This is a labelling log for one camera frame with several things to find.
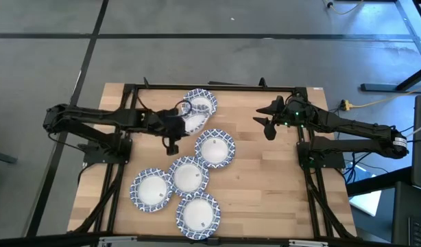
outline wooden table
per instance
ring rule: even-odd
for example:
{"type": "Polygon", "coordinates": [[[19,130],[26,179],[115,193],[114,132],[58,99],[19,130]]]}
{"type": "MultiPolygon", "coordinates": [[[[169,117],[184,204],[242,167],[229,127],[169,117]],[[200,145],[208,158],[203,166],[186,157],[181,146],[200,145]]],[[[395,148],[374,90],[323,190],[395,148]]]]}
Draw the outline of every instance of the wooden table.
{"type": "MultiPolygon", "coordinates": [[[[115,110],[121,101],[123,84],[107,83],[100,109],[115,110]]],[[[309,100],[327,109],[323,89],[307,88],[309,100]]],[[[180,101],[183,90],[140,90],[142,102],[153,110],[172,108],[180,101]]],[[[211,169],[206,192],[215,197],[221,208],[221,222],[215,236],[219,237],[306,237],[313,231],[309,214],[304,174],[298,165],[296,128],[277,127],[274,141],[268,141],[263,127],[252,117],[261,117],[257,108],[269,106],[276,92],[213,91],[218,101],[217,113],[205,126],[220,128],[229,133],[236,144],[234,161],[223,169],[211,169]]],[[[112,132],[109,126],[96,126],[112,132]]],[[[165,153],[161,137],[133,134],[132,157],[125,166],[117,207],[114,232],[129,235],[181,236],[176,226],[175,212],[180,197],[173,194],[166,208],[155,213],[139,211],[131,202],[129,188],[134,177],[149,167],[165,171],[177,158],[194,156],[198,134],[178,142],[180,153],[165,153]]],[[[77,228],[93,210],[101,194],[106,165],[94,165],[81,177],[76,194],[69,230],[77,228]]],[[[323,169],[328,204],[340,222],[355,235],[348,195],[343,178],[333,169],[323,169]]],[[[317,205],[317,214],[324,235],[323,217],[317,205]]],[[[109,213],[107,205],[101,229],[106,229],[109,213]]]]}

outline wire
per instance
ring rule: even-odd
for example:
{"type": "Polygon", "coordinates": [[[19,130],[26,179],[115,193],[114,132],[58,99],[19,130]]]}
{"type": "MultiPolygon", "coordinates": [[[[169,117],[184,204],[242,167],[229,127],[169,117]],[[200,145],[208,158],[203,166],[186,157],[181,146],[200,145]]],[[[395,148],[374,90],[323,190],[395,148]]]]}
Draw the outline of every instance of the wire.
{"type": "Polygon", "coordinates": [[[177,106],[179,104],[181,104],[181,103],[187,103],[189,105],[188,112],[187,113],[184,113],[182,115],[175,116],[175,117],[185,117],[185,116],[189,115],[189,113],[191,113],[191,111],[192,111],[192,103],[190,101],[188,101],[188,100],[185,100],[185,99],[180,100],[179,102],[177,102],[177,104],[174,106],[174,108],[177,108],[177,106]]]}
{"type": "Polygon", "coordinates": [[[410,126],[410,127],[408,127],[407,129],[405,129],[405,130],[403,130],[403,131],[400,131],[400,133],[402,133],[402,132],[404,132],[404,131],[408,131],[408,130],[410,130],[411,128],[413,128],[414,126],[410,126]]]}
{"type": "Polygon", "coordinates": [[[349,103],[349,107],[350,108],[363,108],[363,107],[375,105],[375,104],[378,104],[378,103],[381,103],[381,102],[386,102],[388,100],[395,99],[397,97],[406,96],[406,95],[409,95],[411,93],[415,93],[415,92],[418,92],[418,91],[421,91],[421,87],[418,88],[418,89],[416,89],[416,90],[413,90],[413,91],[410,91],[410,92],[407,92],[407,93],[403,93],[401,95],[395,95],[393,97],[388,97],[388,98],[385,98],[385,99],[377,100],[375,102],[370,102],[370,103],[367,103],[367,104],[364,104],[364,105],[360,105],[360,106],[355,106],[355,105],[349,103]]]}
{"type": "Polygon", "coordinates": [[[412,142],[412,143],[415,143],[415,142],[421,142],[421,140],[411,140],[411,141],[407,141],[408,143],[410,143],[410,142],[412,142]]]}
{"type": "Polygon", "coordinates": [[[136,97],[137,97],[137,100],[139,101],[139,103],[141,103],[142,107],[143,107],[145,110],[148,110],[148,107],[146,107],[146,106],[142,103],[142,100],[140,99],[140,97],[139,97],[139,94],[138,94],[138,93],[136,94],[136,97]]]}
{"type": "Polygon", "coordinates": [[[82,173],[83,173],[83,172],[84,172],[87,168],[89,168],[89,167],[91,167],[91,165],[87,165],[86,167],[82,168],[82,170],[79,172],[79,174],[78,174],[78,180],[77,180],[78,184],[77,184],[77,185],[79,185],[79,184],[80,184],[80,180],[81,180],[81,175],[82,175],[82,173]]]}
{"type": "Polygon", "coordinates": [[[355,177],[356,177],[356,172],[355,172],[355,166],[358,164],[358,163],[360,163],[360,161],[362,161],[365,157],[367,157],[369,154],[371,154],[371,153],[367,153],[367,154],[364,154],[363,156],[360,156],[360,158],[359,158],[359,160],[358,161],[355,161],[356,160],[356,158],[355,158],[355,153],[353,152],[352,153],[352,167],[351,168],[349,168],[349,170],[347,171],[347,172],[345,172],[344,173],[344,175],[346,175],[348,172],[350,172],[349,173],[349,176],[348,176],[348,179],[346,180],[346,184],[348,184],[351,180],[352,180],[352,178],[354,178],[352,181],[355,181],[355,177]]]}
{"type": "Polygon", "coordinates": [[[365,165],[365,166],[367,166],[367,167],[374,168],[374,169],[381,169],[381,170],[383,170],[385,173],[389,173],[386,169],[384,169],[384,168],[382,168],[382,167],[374,167],[374,166],[368,165],[368,164],[363,163],[363,162],[360,162],[360,164],[365,165]]]}
{"type": "Polygon", "coordinates": [[[52,141],[55,141],[56,143],[61,143],[61,144],[66,145],[66,146],[68,146],[68,147],[75,148],[76,150],[79,150],[79,151],[81,151],[81,152],[83,152],[83,153],[86,153],[86,151],[82,150],[82,149],[81,149],[81,148],[79,148],[79,147],[76,147],[76,146],[74,146],[74,145],[70,145],[70,144],[67,144],[67,143],[65,143],[65,142],[62,142],[62,141],[59,141],[59,140],[57,140],[57,139],[52,138],[52,137],[51,137],[51,134],[52,134],[52,133],[47,134],[47,137],[49,137],[49,139],[51,139],[52,141]]]}
{"type": "Polygon", "coordinates": [[[331,8],[335,13],[337,13],[337,14],[347,14],[347,13],[355,10],[358,6],[360,6],[363,3],[364,0],[360,0],[360,2],[358,4],[356,4],[356,6],[354,6],[352,9],[350,9],[350,10],[348,10],[346,12],[338,12],[334,8],[334,5],[331,2],[328,2],[327,0],[324,0],[324,1],[325,1],[325,4],[326,4],[326,7],[331,8]]]}
{"type": "Polygon", "coordinates": [[[416,134],[419,131],[421,131],[421,127],[419,127],[417,130],[413,131],[412,133],[408,134],[406,137],[410,137],[411,135],[416,134]]]}

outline black desk leg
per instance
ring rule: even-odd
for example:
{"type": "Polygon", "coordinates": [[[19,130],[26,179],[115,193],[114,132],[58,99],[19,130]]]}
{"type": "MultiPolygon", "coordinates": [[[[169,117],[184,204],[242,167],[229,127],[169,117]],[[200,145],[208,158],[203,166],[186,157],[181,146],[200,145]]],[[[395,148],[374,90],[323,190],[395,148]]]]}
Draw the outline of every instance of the black desk leg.
{"type": "Polygon", "coordinates": [[[0,153],[0,161],[6,162],[9,164],[14,164],[17,162],[17,159],[9,155],[0,153]]]}
{"type": "Polygon", "coordinates": [[[411,77],[407,78],[404,82],[399,85],[393,84],[368,84],[364,83],[360,85],[361,90],[364,92],[386,92],[386,93],[404,93],[418,89],[418,86],[414,86],[421,81],[421,70],[414,73],[411,77]]]}
{"type": "Polygon", "coordinates": [[[388,174],[351,183],[346,185],[346,189],[348,190],[348,196],[357,196],[394,187],[395,183],[398,181],[411,185],[411,167],[402,168],[388,174]]]}

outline stacked plates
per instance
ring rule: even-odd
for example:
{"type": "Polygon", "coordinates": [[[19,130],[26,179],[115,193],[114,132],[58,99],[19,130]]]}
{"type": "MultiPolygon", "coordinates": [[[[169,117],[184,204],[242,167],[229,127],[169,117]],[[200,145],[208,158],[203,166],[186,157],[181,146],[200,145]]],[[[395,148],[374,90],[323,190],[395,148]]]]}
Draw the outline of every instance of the stacked plates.
{"type": "Polygon", "coordinates": [[[186,133],[189,135],[200,132],[209,117],[217,111],[217,99],[204,89],[194,89],[183,97],[190,104],[183,103],[182,112],[186,133]]]}
{"type": "MultiPolygon", "coordinates": [[[[215,96],[204,89],[189,91],[182,105],[186,132],[200,132],[209,117],[217,110],[215,96]]],[[[176,223],[188,238],[201,240],[218,228],[221,211],[218,202],[205,193],[209,182],[209,168],[229,165],[235,155],[233,138],[223,130],[204,131],[195,142],[195,156],[175,160],[168,173],[150,168],[142,171],[130,187],[130,197],[144,212],[155,212],[167,205],[175,192],[182,197],[176,211],[176,223]]]]}

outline gray floor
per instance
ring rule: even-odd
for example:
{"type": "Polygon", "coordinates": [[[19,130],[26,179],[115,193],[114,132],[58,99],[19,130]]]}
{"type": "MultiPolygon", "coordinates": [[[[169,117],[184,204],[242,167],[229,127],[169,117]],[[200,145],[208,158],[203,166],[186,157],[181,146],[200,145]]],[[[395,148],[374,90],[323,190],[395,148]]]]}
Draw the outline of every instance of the gray floor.
{"type": "MultiPolygon", "coordinates": [[[[401,2],[421,36],[410,0],[401,2]]],[[[100,5],[99,0],[0,0],[0,32],[90,33],[100,5]]],[[[343,10],[352,5],[335,4],[343,10]]],[[[407,29],[393,3],[364,3],[339,16],[325,10],[322,0],[110,1],[101,33],[124,32],[407,34],[407,29]]],[[[53,147],[41,127],[45,109],[69,101],[87,44],[0,40],[0,151],[19,158],[16,165],[0,163],[0,238],[23,234],[53,147]]],[[[335,108],[341,99],[364,104],[392,96],[362,93],[358,85],[397,84],[420,68],[421,56],[410,42],[98,40],[78,105],[96,107],[106,82],[140,83],[143,76],[154,84],[257,84],[264,77],[271,86],[324,87],[328,106],[335,108]]],[[[400,97],[342,116],[405,129],[413,124],[413,101],[414,96],[400,97]]],[[[41,235],[66,231],[81,163],[80,153],[64,149],[41,235]]],[[[371,154],[365,163],[392,171],[409,166],[411,157],[371,154]]]]}

